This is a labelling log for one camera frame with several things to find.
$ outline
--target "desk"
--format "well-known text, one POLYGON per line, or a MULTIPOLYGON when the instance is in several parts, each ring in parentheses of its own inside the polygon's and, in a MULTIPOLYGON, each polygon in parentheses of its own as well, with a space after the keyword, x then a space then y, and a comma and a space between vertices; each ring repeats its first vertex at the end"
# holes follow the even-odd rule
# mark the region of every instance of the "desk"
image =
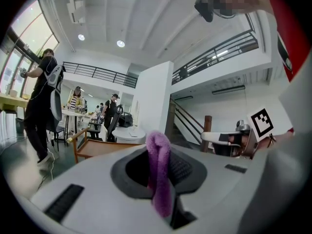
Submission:
POLYGON ((117 143, 140 144, 145 137, 145 132, 137 127, 116 127, 112 134, 117 138, 117 143))
POLYGON ((84 117, 85 115, 78 114, 69 110, 62 109, 62 114, 67 116, 65 121, 66 138, 68 138, 68 119, 69 117, 75 117, 75 134, 77 133, 77 117, 84 117))
POLYGON ((28 101, 23 98, 0 93, 0 112, 5 109, 16 111, 17 107, 26 108, 27 104, 28 101))

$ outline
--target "white ceiling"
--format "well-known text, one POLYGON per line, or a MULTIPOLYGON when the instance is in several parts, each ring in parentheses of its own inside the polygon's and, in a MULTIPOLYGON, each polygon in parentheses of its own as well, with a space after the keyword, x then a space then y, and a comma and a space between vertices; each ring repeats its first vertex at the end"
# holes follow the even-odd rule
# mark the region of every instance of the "white ceiling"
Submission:
MULTIPOLYGON (((286 73, 283 65, 273 69, 272 79, 285 78, 286 73)), ((215 90, 231 88, 239 85, 251 85, 258 82, 268 82, 269 79, 269 69, 264 69, 260 71, 254 71, 251 73, 241 74, 232 78, 224 79, 218 82, 209 84, 198 84, 194 87, 188 88, 183 91, 176 92, 172 94, 173 99, 186 97, 186 96, 197 96, 200 94, 211 93, 215 90)))
POLYGON ((215 17, 207 23, 194 8, 196 0, 84 0, 84 24, 70 21, 66 4, 54 0, 60 23, 75 49, 100 51, 151 67, 189 52, 220 29, 237 31, 235 19, 215 17), (78 40, 85 35, 85 41, 78 40), (124 48, 116 45, 126 43, 124 48))

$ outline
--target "staircase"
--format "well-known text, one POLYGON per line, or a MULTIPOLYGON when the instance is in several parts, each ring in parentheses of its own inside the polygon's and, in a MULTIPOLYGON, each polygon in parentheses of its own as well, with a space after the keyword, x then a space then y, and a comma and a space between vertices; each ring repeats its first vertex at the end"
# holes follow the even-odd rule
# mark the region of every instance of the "staircase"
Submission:
POLYGON ((182 135, 178 127, 174 124, 172 136, 170 138, 170 142, 174 145, 194 149, 194 150, 200 150, 200 146, 188 142, 185 137, 182 135))

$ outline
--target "purple towel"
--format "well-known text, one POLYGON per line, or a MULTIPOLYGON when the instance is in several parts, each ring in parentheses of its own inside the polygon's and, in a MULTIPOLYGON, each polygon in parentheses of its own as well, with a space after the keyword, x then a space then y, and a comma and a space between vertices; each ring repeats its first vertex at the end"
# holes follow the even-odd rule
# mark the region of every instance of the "purple towel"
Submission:
POLYGON ((160 132, 152 132, 146 140, 150 163, 148 187, 153 190, 152 204, 162 217, 171 214, 170 182, 168 164, 170 157, 170 141, 160 132))

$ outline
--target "ceiling light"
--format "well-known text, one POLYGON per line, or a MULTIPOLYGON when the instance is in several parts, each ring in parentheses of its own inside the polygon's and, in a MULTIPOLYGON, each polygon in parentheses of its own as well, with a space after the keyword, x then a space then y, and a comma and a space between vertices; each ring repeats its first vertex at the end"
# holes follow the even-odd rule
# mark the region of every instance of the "ceiling light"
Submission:
POLYGON ((227 52, 228 52, 228 50, 223 51, 223 52, 221 52, 220 54, 217 54, 216 56, 219 57, 219 56, 221 56, 221 55, 224 55, 224 54, 227 53, 227 52))
POLYGON ((78 35, 79 40, 84 41, 84 35, 78 35))
POLYGON ((117 41, 117 45, 118 45, 118 47, 123 48, 125 46, 125 43, 124 43, 124 41, 119 40, 119 41, 117 41))
POLYGON ((195 65, 193 68, 190 68, 188 71, 191 71, 192 69, 194 69, 194 68, 196 68, 196 67, 197 67, 197 65, 195 65))
POLYGON ((238 91, 238 90, 244 90, 244 89, 245 89, 245 85, 240 85, 237 87, 215 90, 215 91, 212 91, 212 94, 213 95, 219 95, 219 94, 224 94, 224 93, 238 91))

